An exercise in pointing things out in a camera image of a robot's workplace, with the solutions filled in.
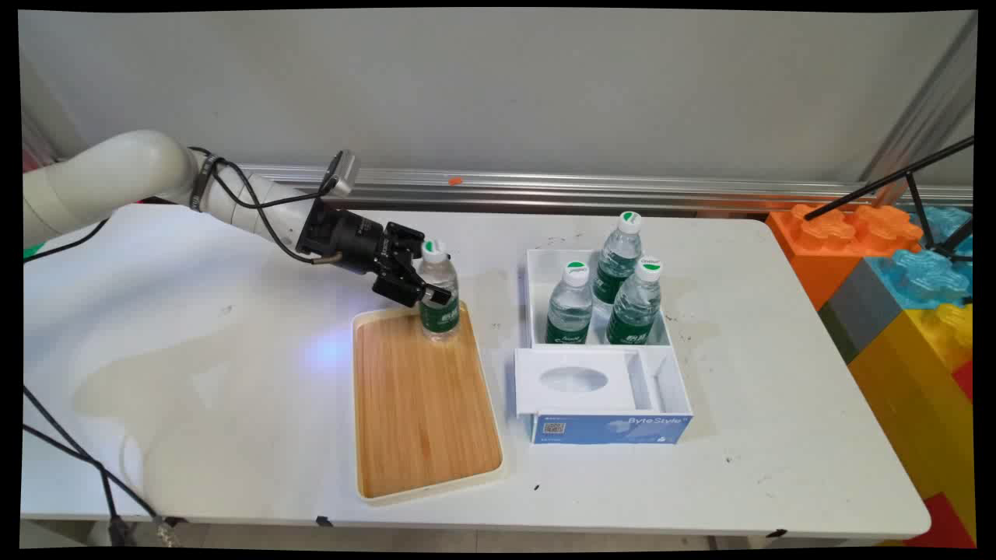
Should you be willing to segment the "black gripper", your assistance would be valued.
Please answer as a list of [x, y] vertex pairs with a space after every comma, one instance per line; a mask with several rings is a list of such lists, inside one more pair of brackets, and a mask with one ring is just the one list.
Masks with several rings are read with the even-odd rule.
[[[401, 260], [381, 262], [384, 254]], [[320, 264], [331, 264], [359, 275], [374, 273], [371, 289], [405, 307], [430, 302], [448, 305], [453, 292], [426, 282], [412, 260], [423, 257], [426, 234], [389, 221], [385, 228], [370, 219], [315, 201], [303, 223], [296, 252], [310, 255]]]

